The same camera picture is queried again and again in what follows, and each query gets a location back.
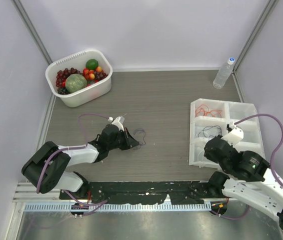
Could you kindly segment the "green melon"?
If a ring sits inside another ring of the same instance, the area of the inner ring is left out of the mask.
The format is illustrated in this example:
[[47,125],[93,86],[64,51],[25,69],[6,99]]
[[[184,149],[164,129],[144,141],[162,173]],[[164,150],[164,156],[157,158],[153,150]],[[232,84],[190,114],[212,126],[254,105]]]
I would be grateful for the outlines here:
[[65,81],[65,88],[75,93],[87,87],[87,80],[81,74],[72,74]]

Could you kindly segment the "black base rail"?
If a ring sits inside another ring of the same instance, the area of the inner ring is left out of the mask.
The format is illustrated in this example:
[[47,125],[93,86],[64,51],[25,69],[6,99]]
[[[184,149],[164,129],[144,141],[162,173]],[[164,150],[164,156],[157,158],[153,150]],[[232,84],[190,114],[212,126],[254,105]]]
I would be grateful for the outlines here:
[[200,181],[114,181],[88,182],[70,193],[77,200],[112,205],[163,204],[166,197],[173,205],[201,204],[204,199],[224,199],[221,190]]

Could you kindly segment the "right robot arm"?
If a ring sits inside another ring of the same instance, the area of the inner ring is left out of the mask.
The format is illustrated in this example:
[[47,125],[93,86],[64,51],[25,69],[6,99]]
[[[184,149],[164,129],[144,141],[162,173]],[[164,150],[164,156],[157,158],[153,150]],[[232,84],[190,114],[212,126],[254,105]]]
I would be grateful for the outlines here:
[[238,152],[220,136],[206,143],[204,157],[222,169],[208,181],[210,196],[237,199],[268,215],[283,230],[283,180],[263,157],[249,150]]

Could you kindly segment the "green lime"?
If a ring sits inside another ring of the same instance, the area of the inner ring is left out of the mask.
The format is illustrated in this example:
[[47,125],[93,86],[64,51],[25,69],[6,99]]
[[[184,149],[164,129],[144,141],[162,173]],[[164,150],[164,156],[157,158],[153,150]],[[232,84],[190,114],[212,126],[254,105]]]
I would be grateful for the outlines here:
[[97,67],[99,66],[99,62],[96,59],[89,59],[86,64],[85,67],[88,70],[95,70]]

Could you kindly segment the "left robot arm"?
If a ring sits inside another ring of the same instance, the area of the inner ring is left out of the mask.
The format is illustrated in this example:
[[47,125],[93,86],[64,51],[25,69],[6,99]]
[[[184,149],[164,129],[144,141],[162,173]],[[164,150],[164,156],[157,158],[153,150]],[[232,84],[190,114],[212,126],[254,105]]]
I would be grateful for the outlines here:
[[66,168],[79,164],[103,161],[110,151],[136,148],[140,142],[134,139],[126,127],[120,129],[108,124],[96,138],[86,145],[58,146],[47,141],[22,167],[21,173],[35,187],[36,192],[46,194],[53,189],[69,191],[76,199],[87,196],[84,179]]

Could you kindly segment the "white plastic fruit basket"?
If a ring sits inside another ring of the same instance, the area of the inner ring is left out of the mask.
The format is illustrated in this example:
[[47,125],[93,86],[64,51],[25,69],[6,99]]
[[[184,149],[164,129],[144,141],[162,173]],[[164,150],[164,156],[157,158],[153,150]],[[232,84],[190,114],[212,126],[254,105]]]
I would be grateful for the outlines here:
[[[106,72],[106,74],[108,74],[108,76],[75,93],[67,95],[59,94],[56,86],[57,72],[59,70],[64,70],[65,68],[70,69],[71,67],[83,70],[86,62],[90,59],[97,60],[99,66]],[[109,61],[102,52],[96,49],[87,49],[54,61],[45,71],[45,77],[52,93],[70,108],[78,107],[108,93],[112,87],[112,74],[113,68]]]

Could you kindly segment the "red yellow cherry cluster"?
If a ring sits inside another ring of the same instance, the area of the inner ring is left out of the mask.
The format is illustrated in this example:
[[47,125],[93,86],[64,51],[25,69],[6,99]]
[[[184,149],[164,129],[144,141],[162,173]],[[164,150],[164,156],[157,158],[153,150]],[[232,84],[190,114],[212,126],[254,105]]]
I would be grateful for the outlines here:
[[98,83],[108,76],[108,74],[104,72],[104,70],[100,66],[95,69],[84,68],[82,75],[86,79],[88,86]]

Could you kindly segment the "clear water bottle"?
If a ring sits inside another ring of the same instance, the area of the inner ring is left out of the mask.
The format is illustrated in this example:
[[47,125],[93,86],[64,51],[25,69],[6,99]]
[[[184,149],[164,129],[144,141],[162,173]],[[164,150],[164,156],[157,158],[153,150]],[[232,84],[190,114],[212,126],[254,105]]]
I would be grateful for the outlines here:
[[230,75],[233,72],[234,64],[235,64],[235,58],[230,57],[219,69],[217,72],[217,75],[213,81],[213,86],[216,89],[221,89],[224,87],[226,81],[230,77]]

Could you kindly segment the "red grape bunch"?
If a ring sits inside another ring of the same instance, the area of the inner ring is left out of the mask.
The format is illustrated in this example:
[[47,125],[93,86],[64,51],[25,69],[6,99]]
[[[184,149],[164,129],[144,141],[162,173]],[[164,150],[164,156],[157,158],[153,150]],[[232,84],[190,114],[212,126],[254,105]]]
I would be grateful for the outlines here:
[[82,74],[79,70],[77,70],[76,68],[65,68],[64,70],[59,70],[56,74],[56,80],[55,80],[55,86],[57,88],[65,88],[66,87],[66,79],[70,76],[70,75],[74,75],[74,74]]

